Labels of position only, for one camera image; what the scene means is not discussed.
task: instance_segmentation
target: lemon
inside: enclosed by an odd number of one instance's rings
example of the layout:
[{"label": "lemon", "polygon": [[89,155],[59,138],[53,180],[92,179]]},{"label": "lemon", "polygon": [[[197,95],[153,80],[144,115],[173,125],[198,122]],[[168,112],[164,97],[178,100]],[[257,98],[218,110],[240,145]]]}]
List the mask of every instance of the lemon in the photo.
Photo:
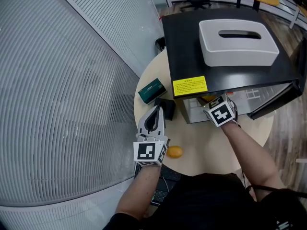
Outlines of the lemon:
[{"label": "lemon", "polygon": [[208,96],[202,96],[202,99],[204,99],[206,102],[213,101],[216,98],[215,95],[208,95]]},{"label": "lemon", "polygon": [[171,146],[171,147],[168,148],[166,154],[170,158],[177,159],[177,158],[180,158],[182,156],[183,150],[179,146]]}]

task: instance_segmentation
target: green box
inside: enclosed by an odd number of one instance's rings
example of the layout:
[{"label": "green box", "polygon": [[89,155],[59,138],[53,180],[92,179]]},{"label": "green box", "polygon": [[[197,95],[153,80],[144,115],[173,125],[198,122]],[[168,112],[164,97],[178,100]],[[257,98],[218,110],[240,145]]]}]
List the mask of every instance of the green box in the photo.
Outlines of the green box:
[{"label": "green box", "polygon": [[146,104],[149,104],[155,98],[159,97],[165,92],[166,92],[166,89],[162,85],[162,83],[158,79],[155,79],[150,84],[148,84],[146,87],[142,88],[139,91],[139,95]]}]

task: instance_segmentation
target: white box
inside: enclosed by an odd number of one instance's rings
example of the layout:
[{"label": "white box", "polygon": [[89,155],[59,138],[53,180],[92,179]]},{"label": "white box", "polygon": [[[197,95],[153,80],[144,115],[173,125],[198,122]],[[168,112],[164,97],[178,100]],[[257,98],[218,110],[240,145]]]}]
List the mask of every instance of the white box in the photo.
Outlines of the white box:
[{"label": "white box", "polygon": [[161,166],[167,151],[164,141],[142,141],[133,143],[134,161],[144,166]]},{"label": "white box", "polygon": [[227,94],[222,94],[204,106],[204,113],[217,127],[235,118],[234,107]]},{"label": "white box", "polygon": [[279,54],[267,28],[245,20],[207,20],[199,23],[206,65],[271,66]]}]

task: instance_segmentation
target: white tissue box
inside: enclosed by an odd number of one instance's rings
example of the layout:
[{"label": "white tissue box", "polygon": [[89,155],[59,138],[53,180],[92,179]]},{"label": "white tissue box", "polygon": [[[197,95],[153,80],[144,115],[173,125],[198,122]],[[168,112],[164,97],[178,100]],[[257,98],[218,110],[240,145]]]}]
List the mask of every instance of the white tissue box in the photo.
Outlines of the white tissue box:
[{"label": "white tissue box", "polygon": [[206,65],[271,66],[279,54],[267,28],[245,20],[207,20],[199,23]]}]

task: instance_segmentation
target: fiducial marker cube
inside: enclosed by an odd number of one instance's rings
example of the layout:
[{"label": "fiducial marker cube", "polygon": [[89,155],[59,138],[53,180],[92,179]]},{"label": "fiducial marker cube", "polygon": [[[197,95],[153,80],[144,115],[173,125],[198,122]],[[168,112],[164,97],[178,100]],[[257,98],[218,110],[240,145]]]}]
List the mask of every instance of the fiducial marker cube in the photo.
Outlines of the fiducial marker cube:
[{"label": "fiducial marker cube", "polygon": [[227,94],[222,94],[204,106],[204,113],[217,127],[235,118],[234,105]]},{"label": "fiducial marker cube", "polygon": [[161,166],[167,151],[164,141],[134,142],[134,161],[144,166]]}]

